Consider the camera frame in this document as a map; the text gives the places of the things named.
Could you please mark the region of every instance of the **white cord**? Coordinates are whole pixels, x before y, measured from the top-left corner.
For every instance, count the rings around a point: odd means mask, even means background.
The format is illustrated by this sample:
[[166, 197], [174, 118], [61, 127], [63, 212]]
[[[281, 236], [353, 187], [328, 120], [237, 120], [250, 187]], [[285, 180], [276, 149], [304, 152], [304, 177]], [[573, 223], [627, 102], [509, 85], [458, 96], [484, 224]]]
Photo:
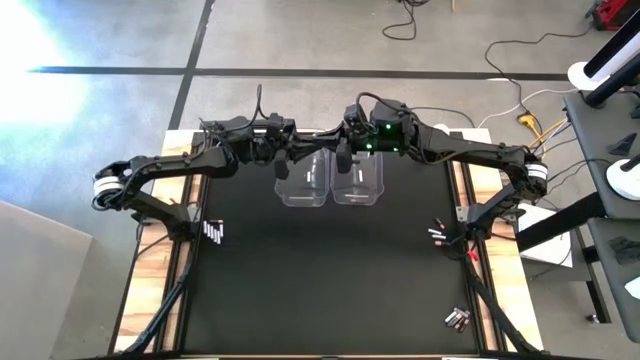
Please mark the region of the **white cord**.
[[540, 145], [536, 148], [536, 151], [534, 151], [533, 153], [535, 154], [536, 152], [538, 152], [538, 149], [542, 148], [543, 144], [546, 144], [549, 142], [549, 140], [551, 140], [551, 138], [553, 138], [554, 136], [556, 136], [556, 134], [560, 131], [560, 129], [568, 122], [569, 120], [565, 120], [562, 124], [560, 124], [560, 126], [558, 126], [555, 130], [553, 130], [553, 132], [551, 133], [551, 135], [549, 135], [549, 137], [544, 140], [541, 139]]
[[[534, 92], [533, 94], [531, 94], [531, 95], [527, 96], [526, 98], [522, 99], [522, 103], [524, 103], [525, 101], [527, 101], [527, 100], [529, 100], [529, 99], [533, 98], [533, 97], [534, 97], [534, 96], [536, 96], [536, 95], [539, 95], [539, 94], [542, 94], [542, 93], [546, 93], [546, 92], [551, 92], [551, 93], [554, 93], [554, 94], [568, 94], [568, 93], [572, 93], [572, 92], [576, 92], [576, 91], [578, 91], [578, 89], [571, 89], [571, 90], [551, 90], [551, 89], [543, 89], [543, 90], [540, 90], [540, 91], [536, 91], [536, 92]], [[503, 111], [503, 112], [501, 112], [501, 113], [499, 113], [499, 114], [489, 115], [489, 116], [487, 116], [486, 118], [484, 118], [484, 120], [482, 120], [482, 121], [480, 122], [480, 124], [479, 124], [478, 126], [476, 126], [476, 127], [477, 127], [477, 128], [480, 128], [480, 127], [482, 127], [482, 125], [484, 125], [484, 123], [485, 123], [487, 120], [489, 120], [489, 119], [491, 119], [491, 118], [494, 118], [494, 117], [498, 117], [498, 116], [502, 116], [502, 115], [507, 115], [507, 114], [508, 114], [508, 113], [510, 113], [510, 112], [513, 112], [513, 111], [518, 110], [518, 108], [519, 108], [519, 107], [520, 107], [520, 103], [518, 103], [516, 106], [512, 107], [511, 109], [509, 109], [509, 110], [507, 110], [507, 111]]]

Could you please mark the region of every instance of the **concrete floor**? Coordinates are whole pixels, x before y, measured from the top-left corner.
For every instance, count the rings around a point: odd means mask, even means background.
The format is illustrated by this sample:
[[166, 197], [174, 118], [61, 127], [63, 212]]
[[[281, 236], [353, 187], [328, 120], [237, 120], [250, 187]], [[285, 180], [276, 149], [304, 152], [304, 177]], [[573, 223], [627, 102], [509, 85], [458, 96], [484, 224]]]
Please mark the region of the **concrete floor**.
[[[81, 279], [54, 358], [105, 352], [134, 248], [135, 223], [124, 213], [89, 207], [91, 175], [108, 163], [159, 152], [181, 76], [20, 74], [31, 66], [185, 67], [204, 0], [9, 1], [0, 11], [19, 19], [23, 41], [8, 41], [0, 59], [8, 81], [0, 94], [0, 199], [90, 233], [95, 259]], [[489, 72], [483, 59], [495, 40], [537, 39], [545, 32], [580, 33], [590, 0], [446, 0], [416, 10], [418, 38], [397, 42], [380, 30], [405, 21], [392, 0], [217, 0], [209, 19], [201, 68], [358, 69]], [[491, 58], [505, 71], [563, 73], [588, 59], [611, 36], [592, 31], [579, 39], [549, 38], [536, 46], [507, 45]], [[255, 86], [263, 108], [294, 117], [304, 127], [328, 128], [360, 91], [413, 106], [461, 110], [478, 124], [516, 104], [513, 84], [485, 80], [239, 78], [196, 76], [180, 128], [197, 117], [249, 115]], [[569, 89], [566, 82], [526, 81], [523, 93]], [[540, 95], [528, 103], [544, 127], [563, 117], [562, 96]], [[427, 124], [464, 127], [461, 117], [425, 111]], [[491, 119], [494, 142], [528, 144], [530, 133], [513, 116]], [[573, 137], [571, 130], [556, 141]], [[581, 159], [577, 144], [545, 159], [555, 173]], [[566, 206], [593, 191], [586, 170], [549, 199]], [[599, 280], [606, 284], [601, 269]], [[545, 348], [554, 354], [637, 359], [640, 346], [626, 339], [611, 296], [614, 323], [583, 321], [593, 311], [582, 283], [530, 284]]]

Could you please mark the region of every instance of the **black floor stripe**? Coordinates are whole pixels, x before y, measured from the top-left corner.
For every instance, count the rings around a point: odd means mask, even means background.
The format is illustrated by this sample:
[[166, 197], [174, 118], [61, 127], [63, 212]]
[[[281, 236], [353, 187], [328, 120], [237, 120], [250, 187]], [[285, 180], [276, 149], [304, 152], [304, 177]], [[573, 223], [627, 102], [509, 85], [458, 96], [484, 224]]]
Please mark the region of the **black floor stripe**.
[[214, 2], [215, 0], [206, 0], [204, 3], [202, 15], [200, 15], [200, 22], [198, 23], [198, 30], [196, 31], [196, 37], [193, 39], [193, 46], [191, 47], [191, 53], [189, 54], [189, 61], [187, 61], [187, 68], [185, 69], [186, 72], [182, 78], [182, 82], [180, 83], [176, 103], [173, 106], [173, 111], [171, 112], [171, 120], [169, 120], [168, 130], [177, 130], [180, 127], [180, 120], [182, 119], [184, 106], [187, 103], [187, 97], [189, 96], [189, 88], [191, 88], [191, 82], [193, 81], [194, 70], [198, 65], [198, 57], [202, 50], [204, 36], [207, 33], [207, 23], [209, 22], [209, 16], [211, 15]]
[[[229, 68], [171, 68], [171, 67], [94, 67], [43, 66], [30, 70], [43, 74], [87, 75], [189, 75], [228, 77], [310, 77], [310, 78], [379, 78], [379, 79], [435, 79], [487, 80], [500, 78], [492, 72], [463, 71], [403, 71], [403, 70], [323, 70], [323, 69], [229, 69]], [[507, 73], [519, 81], [568, 81], [566, 74]]]
[[75, 75], [184, 75], [184, 68], [118, 67], [118, 66], [42, 66], [29, 70], [38, 74]]
[[[461, 71], [402, 71], [402, 70], [323, 70], [323, 69], [195, 69], [197, 76], [229, 77], [324, 77], [324, 78], [387, 78], [387, 79], [441, 79], [487, 80], [501, 78], [494, 72]], [[567, 81], [567, 74], [506, 73], [519, 81]]]

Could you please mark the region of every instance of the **transparent container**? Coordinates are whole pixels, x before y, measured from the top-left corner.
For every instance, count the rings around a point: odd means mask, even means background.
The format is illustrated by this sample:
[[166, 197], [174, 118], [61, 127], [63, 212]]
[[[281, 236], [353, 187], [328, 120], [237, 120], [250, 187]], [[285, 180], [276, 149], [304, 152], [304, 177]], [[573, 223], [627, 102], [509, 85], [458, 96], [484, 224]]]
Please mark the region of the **transparent container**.
[[331, 172], [333, 200], [341, 205], [373, 205], [384, 192], [382, 153], [358, 152], [353, 161], [348, 173], [340, 174], [337, 168]]
[[289, 165], [286, 180], [276, 180], [275, 192], [287, 206], [322, 206], [329, 193], [331, 157], [327, 150], [318, 150], [294, 164]]

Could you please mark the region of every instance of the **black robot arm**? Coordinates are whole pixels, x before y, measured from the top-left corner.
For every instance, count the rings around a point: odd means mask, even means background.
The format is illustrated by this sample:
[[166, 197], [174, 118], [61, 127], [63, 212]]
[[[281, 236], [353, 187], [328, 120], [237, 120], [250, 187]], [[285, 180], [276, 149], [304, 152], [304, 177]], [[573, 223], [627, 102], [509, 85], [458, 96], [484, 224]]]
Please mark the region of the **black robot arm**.
[[546, 195], [547, 168], [524, 146], [494, 145], [453, 138], [427, 126], [404, 104], [380, 99], [367, 120], [359, 105], [347, 107], [344, 121], [333, 130], [305, 133], [294, 120], [271, 114], [266, 120], [236, 117], [205, 122], [201, 149], [178, 156], [136, 156], [112, 163], [95, 175], [93, 200], [97, 210], [133, 209], [157, 218], [173, 240], [185, 240], [190, 220], [184, 206], [166, 204], [140, 191], [148, 181], [201, 174], [228, 178], [239, 163], [273, 164], [275, 177], [286, 179], [288, 164], [325, 148], [336, 154], [340, 173], [351, 169], [352, 155], [359, 151], [398, 152], [425, 165], [453, 160], [503, 170], [511, 184], [485, 204], [466, 212], [468, 238], [488, 238], [495, 218], [523, 199], [535, 201]]

